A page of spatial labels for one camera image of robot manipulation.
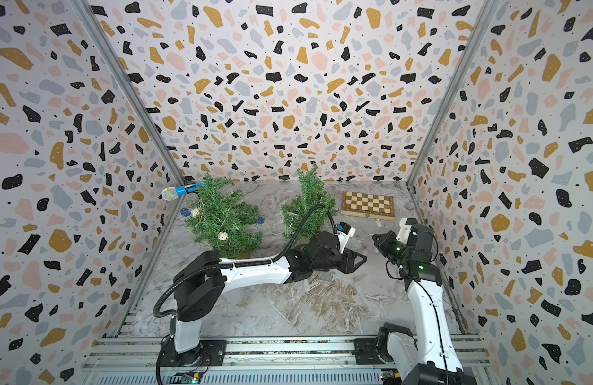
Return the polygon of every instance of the small pine tree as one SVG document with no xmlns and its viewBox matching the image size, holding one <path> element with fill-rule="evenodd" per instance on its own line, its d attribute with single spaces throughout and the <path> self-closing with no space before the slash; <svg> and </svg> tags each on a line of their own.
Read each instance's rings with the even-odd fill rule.
<svg viewBox="0 0 593 385">
<path fill-rule="evenodd" d="M 230 179 L 207 173 L 204 180 L 198 188 L 198 202 L 192 209 L 192 216 L 185 220 L 195 241 L 208 242 L 222 258 L 234 258 L 257 250 L 262 242 L 262 232 L 253 233 L 246 230 L 246 226 L 257 223 L 258 207 L 241 202 L 243 192 L 239 189 L 230 195 L 221 194 L 219 190 L 224 186 L 234 186 Z"/>
<path fill-rule="evenodd" d="M 324 182 L 316 175 L 317 169 L 318 166 L 314 165 L 307 173 L 301 170 L 298 171 L 302 195 L 295 197 L 289 204 L 282 206 L 283 224 L 287 228 L 283 235 L 286 238 L 293 235 L 305 214 L 316 204 L 321 204 L 324 208 L 311 214 L 300 232 L 300 236 L 304 238 L 312 238 L 320 232 L 324 222 L 328 220 L 327 211 L 330 211 L 331 215 L 339 213 L 339 210 L 335 207 L 335 198 L 324 190 Z"/>
</svg>

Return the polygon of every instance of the chessboard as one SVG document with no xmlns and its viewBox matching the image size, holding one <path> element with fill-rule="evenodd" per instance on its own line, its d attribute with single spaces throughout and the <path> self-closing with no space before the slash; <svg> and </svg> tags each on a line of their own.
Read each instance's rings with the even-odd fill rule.
<svg viewBox="0 0 593 385">
<path fill-rule="evenodd" d="M 357 217 L 394 220 L 395 205 L 392 196 L 344 191 L 341 213 Z"/>
</svg>

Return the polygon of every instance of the gray speckle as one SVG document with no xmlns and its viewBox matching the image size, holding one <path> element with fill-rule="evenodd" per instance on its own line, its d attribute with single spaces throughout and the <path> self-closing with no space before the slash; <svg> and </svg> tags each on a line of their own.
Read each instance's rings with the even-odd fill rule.
<svg viewBox="0 0 593 385">
<path fill-rule="evenodd" d="M 566 45 L 564 46 L 564 50 L 562 51 L 562 55 L 564 57 L 571 56 L 574 53 L 574 51 L 577 50 L 578 46 L 579 46 L 578 40 L 567 42 Z"/>
<path fill-rule="evenodd" d="M 526 103 L 526 112 L 530 115 L 536 113 L 538 109 L 538 95 L 533 92 L 528 92 L 528 102 Z"/>
<path fill-rule="evenodd" d="M 46 330 L 48 330 L 48 322 L 40 322 L 35 326 L 35 335 L 44 334 Z"/>
<path fill-rule="evenodd" d="M 5 223 L 1 223 L 0 227 L 11 228 L 16 225 L 16 220 L 14 218 L 4 218 Z"/>
<path fill-rule="evenodd" d="M 352 2 L 348 1 L 344 6 L 339 8 L 333 13 L 333 19 L 335 20 L 346 20 L 350 16 L 350 10 L 352 9 Z"/>
<path fill-rule="evenodd" d="M 70 212 L 69 216 L 77 222 L 80 222 L 83 219 L 83 216 L 80 214 L 80 212 L 77 211 Z"/>
<path fill-rule="evenodd" d="M 508 361 L 508 352 L 502 343 L 500 343 L 500 348 L 497 350 L 497 358 L 500 360 L 500 364 L 502 366 L 506 366 Z"/>
<path fill-rule="evenodd" d="M 523 86 L 521 85 L 521 81 L 517 82 L 515 86 L 515 93 L 513 94 L 515 97 L 521 97 L 523 95 Z"/>
<path fill-rule="evenodd" d="M 183 20 L 187 17 L 187 3 L 185 0 L 181 0 L 179 4 L 170 12 L 170 16 L 172 16 L 175 20 Z"/>
<path fill-rule="evenodd" d="M 495 145 L 495 160 L 500 163 L 508 157 L 508 143 L 498 142 Z"/>
<path fill-rule="evenodd" d="M 35 167 L 35 168 L 40 168 L 43 165 L 45 165 L 46 162 L 38 159 L 38 158 L 28 158 L 26 161 L 24 161 L 24 166 L 25 167 Z"/>
<path fill-rule="evenodd" d="M 412 46 L 410 45 L 410 42 L 412 42 L 413 37 L 412 35 L 410 35 L 410 33 L 408 31 L 404 31 L 404 34 L 401 35 L 401 42 L 404 43 L 404 45 L 406 46 L 406 50 L 410 50 L 410 48 L 412 48 Z"/>
<path fill-rule="evenodd" d="M 84 124 L 84 130 L 89 135 L 100 136 L 103 134 L 103 128 L 97 120 L 87 120 Z"/>
<path fill-rule="evenodd" d="M 240 80 L 234 84 L 234 89 L 243 96 L 249 96 L 249 86 Z"/>
<path fill-rule="evenodd" d="M 540 150 L 540 144 L 535 143 L 535 142 L 530 142 L 528 144 L 526 144 L 526 153 L 533 155 L 535 153 L 538 153 L 538 151 Z"/>
<path fill-rule="evenodd" d="M 521 249 L 521 238 L 517 239 L 513 243 L 510 244 L 510 250 L 519 250 Z"/>
<path fill-rule="evenodd" d="M 382 87 L 375 81 L 370 81 L 367 87 L 365 87 L 365 90 L 369 92 L 369 95 L 371 96 L 378 96 L 381 89 Z"/>
<path fill-rule="evenodd" d="M 89 332 L 91 331 L 91 325 L 87 325 L 84 328 L 78 330 L 75 334 L 74 337 L 71 339 L 71 344 L 75 344 L 76 342 L 82 340 L 83 338 L 85 338 Z"/>
<path fill-rule="evenodd" d="M 14 298 L 6 303 L 0 304 L 0 310 L 9 309 L 11 307 L 24 307 L 29 299 L 28 294 L 17 294 Z"/>
<path fill-rule="evenodd" d="M 286 76 L 292 76 L 292 73 L 294 72 L 296 72 L 296 70 L 294 69 L 294 66 L 292 66 L 292 63 L 290 63 L 288 69 L 286 70 Z"/>
<path fill-rule="evenodd" d="M 536 39 L 531 42 L 526 42 L 517 48 L 517 54 L 523 57 L 530 56 L 532 52 L 542 43 L 541 39 Z"/>
<path fill-rule="evenodd" d="M 32 373 L 25 369 L 24 366 L 16 370 L 16 385 L 29 385 L 31 376 Z"/>
<path fill-rule="evenodd" d="M 577 228 L 583 234 L 587 234 L 587 232 L 590 231 L 590 227 L 592 227 L 592 217 L 590 217 L 590 214 L 586 213 L 585 211 L 581 211 L 579 216 L 580 218 L 577 222 Z"/>
<path fill-rule="evenodd" d="M 307 108 L 307 113 L 315 113 L 316 107 L 318 105 L 318 98 L 317 97 L 310 97 L 305 106 Z"/>
<path fill-rule="evenodd" d="M 65 88 L 63 88 L 61 84 L 57 84 L 54 81 L 48 79 L 42 80 L 39 83 L 39 89 L 42 91 L 48 91 L 54 95 L 61 95 L 65 92 Z"/>
<path fill-rule="evenodd" d="M 500 293 L 495 293 L 494 296 L 495 300 L 497 301 L 497 304 L 500 305 L 502 309 L 513 310 L 513 304 L 508 302 L 506 298 L 504 298 Z"/>
<path fill-rule="evenodd" d="M 541 244 L 545 244 L 554 240 L 554 233 L 552 233 L 548 228 L 547 230 L 535 228 L 525 236 L 525 239 L 531 248 L 535 248 Z"/>
<path fill-rule="evenodd" d="M 382 46 L 379 44 L 379 41 L 377 41 L 376 39 L 368 41 L 367 45 L 371 49 L 372 54 L 374 54 L 374 55 L 382 54 Z"/>
<path fill-rule="evenodd" d="M 31 91 L 23 94 L 22 92 L 18 91 L 18 95 L 21 96 L 24 100 L 29 100 L 33 104 L 38 104 L 41 100 L 41 97 Z"/>
<path fill-rule="evenodd" d="M 74 358 L 74 352 L 69 352 L 66 355 L 63 356 L 63 358 L 61 359 L 61 361 L 59 361 L 57 363 L 58 367 L 61 367 L 65 364 L 67 364 L 69 361 L 71 361 L 71 359 Z"/>
<path fill-rule="evenodd" d="M 52 203 L 61 207 L 63 210 L 67 210 L 74 201 L 67 195 L 63 188 L 59 185 L 54 185 L 50 188 L 52 193 Z"/>
<path fill-rule="evenodd" d="M 60 15 L 61 13 L 65 12 L 65 5 L 61 0 L 57 1 L 56 3 L 52 3 L 52 13 L 55 15 Z"/>
<path fill-rule="evenodd" d="M 8 31 L 6 31 L 5 29 L 3 29 L 3 27 L 0 26 L 0 40 L 2 40 L 3 42 L 11 42 L 12 41 L 12 35 L 10 35 L 10 33 Z"/>
<path fill-rule="evenodd" d="M 534 335 L 529 335 L 528 344 L 532 347 L 532 349 L 538 349 L 540 346 L 540 341 L 534 337 Z"/>
<path fill-rule="evenodd" d="M 574 343 L 574 346 L 566 351 L 566 354 L 572 358 L 575 365 L 579 366 L 585 362 L 585 353 L 583 351 L 583 341 L 585 339 L 583 336 L 579 336 L 577 342 Z"/>
<path fill-rule="evenodd" d="M 579 79 L 574 80 L 575 84 L 589 83 L 590 81 L 592 81 L 592 78 L 587 75 L 581 76 Z"/>
<path fill-rule="evenodd" d="M 141 38 L 141 39 L 144 39 L 144 38 L 146 38 L 148 36 L 148 34 L 145 31 L 141 30 L 138 27 L 134 27 L 134 33 L 136 35 L 138 35 L 138 37 Z"/>
<path fill-rule="evenodd" d="M 184 97 L 183 99 L 181 99 L 181 111 L 183 111 L 184 114 L 189 115 L 192 112 L 192 101 L 189 100 L 189 98 Z"/>
<path fill-rule="evenodd" d="M 576 108 L 574 103 L 567 105 L 562 112 L 560 112 L 560 120 L 562 124 L 560 125 L 560 131 L 565 131 L 566 127 L 568 127 L 568 123 L 576 119 Z"/>
<path fill-rule="evenodd" d="M 570 182 L 570 178 L 572 177 L 572 171 L 569 171 L 565 174 L 554 175 L 551 178 L 551 182 L 555 184 L 561 184 L 563 186 L 568 186 L 568 182 Z"/>
<path fill-rule="evenodd" d="M 78 63 L 76 63 L 76 59 L 73 57 L 69 57 L 67 55 L 61 55 L 61 59 L 63 59 L 63 63 L 65 63 L 65 66 L 67 68 L 70 68 L 72 70 L 76 70 L 79 73 L 84 73 L 83 69 L 78 65 Z"/>
</svg>

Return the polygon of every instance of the patterned wall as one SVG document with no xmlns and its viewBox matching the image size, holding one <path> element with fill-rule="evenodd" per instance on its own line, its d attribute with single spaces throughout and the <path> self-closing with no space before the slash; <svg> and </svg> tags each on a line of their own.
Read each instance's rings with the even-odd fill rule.
<svg viewBox="0 0 593 385">
<path fill-rule="evenodd" d="M 506 384 L 593 385 L 593 1 L 504 1 L 420 170 Z"/>
<path fill-rule="evenodd" d="M 75 382 L 150 260 L 167 179 L 69 3 L 0 1 L 0 384 Z"/>
<path fill-rule="evenodd" d="M 405 178 L 476 0 L 94 0 L 183 174 Z"/>
</svg>

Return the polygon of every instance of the gray marble surface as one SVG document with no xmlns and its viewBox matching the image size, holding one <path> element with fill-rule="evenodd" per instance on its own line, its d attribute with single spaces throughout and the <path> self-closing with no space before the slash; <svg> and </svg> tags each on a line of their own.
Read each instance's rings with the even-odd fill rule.
<svg viewBox="0 0 593 385">
<path fill-rule="evenodd" d="M 285 245 L 280 211 L 300 193 L 298 184 L 237 184 L 245 192 L 246 202 L 257 204 L 264 232 L 261 248 L 251 257 L 277 254 Z M 335 222 L 345 221 L 356 228 L 347 247 L 366 255 L 368 261 L 356 272 L 345 275 L 337 270 L 315 272 L 308 280 L 287 285 L 256 285 L 234 289 L 222 295 L 203 320 L 202 336 L 295 336 L 295 335 L 374 335 L 385 322 L 414 328 L 414 314 L 407 301 L 403 283 L 386 275 L 386 259 L 376 250 L 372 234 L 397 231 L 402 217 L 415 218 L 415 208 L 403 184 L 327 184 L 340 207 L 344 191 L 390 195 L 395 199 L 395 220 L 374 220 L 339 214 Z M 188 195 L 181 203 L 193 203 Z M 202 252 L 206 244 L 193 241 L 177 217 L 169 240 L 162 250 L 152 279 L 136 309 L 130 326 L 131 336 L 158 337 L 168 334 L 169 317 L 157 319 L 152 309 L 157 298 L 172 283 L 172 278 Z M 458 333 L 457 323 L 446 298 L 446 319 L 451 333 Z M 173 298 L 163 309 L 176 307 Z"/>
</svg>

